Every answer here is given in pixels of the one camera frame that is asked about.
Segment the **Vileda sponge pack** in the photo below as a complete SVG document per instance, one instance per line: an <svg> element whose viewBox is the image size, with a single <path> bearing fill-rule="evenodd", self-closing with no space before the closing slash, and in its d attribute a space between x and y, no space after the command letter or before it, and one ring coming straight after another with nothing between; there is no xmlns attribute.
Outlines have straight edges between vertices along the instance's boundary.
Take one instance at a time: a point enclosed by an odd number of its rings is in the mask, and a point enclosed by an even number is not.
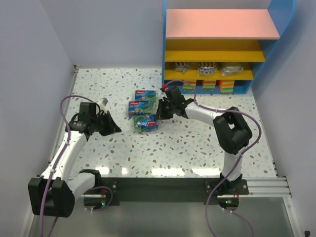
<svg viewBox="0 0 316 237"><path fill-rule="evenodd" d="M155 90L136 90L135 101L156 101L157 94Z"/></svg>
<svg viewBox="0 0 316 237"><path fill-rule="evenodd" d="M153 114L156 103L154 101L130 101L128 103L129 118L139 115Z"/></svg>
<svg viewBox="0 0 316 237"><path fill-rule="evenodd" d="M139 115L133 117L134 131L137 133L152 132L158 130L155 114Z"/></svg>

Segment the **pink striped sponge pack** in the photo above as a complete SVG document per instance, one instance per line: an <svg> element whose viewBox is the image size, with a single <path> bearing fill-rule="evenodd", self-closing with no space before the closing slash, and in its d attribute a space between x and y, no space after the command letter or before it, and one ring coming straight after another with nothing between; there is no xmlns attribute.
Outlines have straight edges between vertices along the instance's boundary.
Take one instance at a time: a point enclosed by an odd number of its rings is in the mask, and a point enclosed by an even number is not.
<svg viewBox="0 0 316 237"><path fill-rule="evenodd" d="M198 75L209 76L217 72L218 65L216 62L199 62Z"/></svg>
<svg viewBox="0 0 316 237"><path fill-rule="evenodd" d="M191 67L190 62L173 62L172 65L175 71L181 72L182 74L185 74L186 71Z"/></svg>

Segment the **Scrub Daddy sponge small pack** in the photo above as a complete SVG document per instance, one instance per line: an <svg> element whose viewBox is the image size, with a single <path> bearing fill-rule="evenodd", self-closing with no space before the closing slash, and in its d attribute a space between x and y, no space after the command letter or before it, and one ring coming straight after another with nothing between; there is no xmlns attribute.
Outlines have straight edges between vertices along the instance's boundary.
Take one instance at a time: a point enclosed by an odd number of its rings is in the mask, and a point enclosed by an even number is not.
<svg viewBox="0 0 316 237"><path fill-rule="evenodd" d="M220 80L219 89L223 94L233 93L235 81L234 80Z"/></svg>

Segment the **grey mesh sponge pack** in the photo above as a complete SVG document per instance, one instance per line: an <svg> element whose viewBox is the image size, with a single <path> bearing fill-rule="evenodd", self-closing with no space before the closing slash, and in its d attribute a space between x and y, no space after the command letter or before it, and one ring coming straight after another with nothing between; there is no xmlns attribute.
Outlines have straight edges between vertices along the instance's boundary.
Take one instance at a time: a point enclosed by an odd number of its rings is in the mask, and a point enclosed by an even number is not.
<svg viewBox="0 0 316 237"><path fill-rule="evenodd" d="M221 62L219 63L219 69L223 77L243 72L243 66L238 62Z"/></svg>

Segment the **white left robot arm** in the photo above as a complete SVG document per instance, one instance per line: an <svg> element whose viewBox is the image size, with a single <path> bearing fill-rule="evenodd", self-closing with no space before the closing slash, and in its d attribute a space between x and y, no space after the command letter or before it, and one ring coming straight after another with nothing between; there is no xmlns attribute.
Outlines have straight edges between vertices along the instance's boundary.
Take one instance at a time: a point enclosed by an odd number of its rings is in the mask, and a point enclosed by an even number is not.
<svg viewBox="0 0 316 237"><path fill-rule="evenodd" d="M70 173L91 135L108 136L121 132L106 104L106 98L97 103L82 102L79 112L66 123L62 144L51 164L38 178L32 178L28 183L35 215L67 218L81 195L104 188L98 170L83 169L74 179L70 179Z"/></svg>

